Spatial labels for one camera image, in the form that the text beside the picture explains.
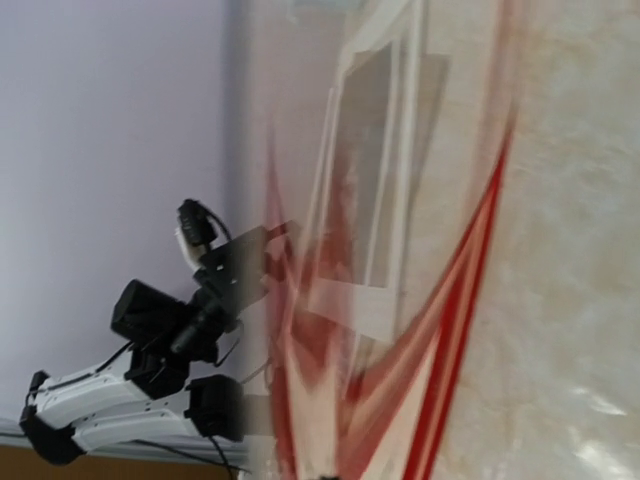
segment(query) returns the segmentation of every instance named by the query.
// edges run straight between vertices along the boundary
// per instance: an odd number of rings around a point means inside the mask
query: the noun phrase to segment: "gray wall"
[[[193,284],[175,209],[224,211],[223,0],[0,2],[0,417],[122,341],[133,277]]]

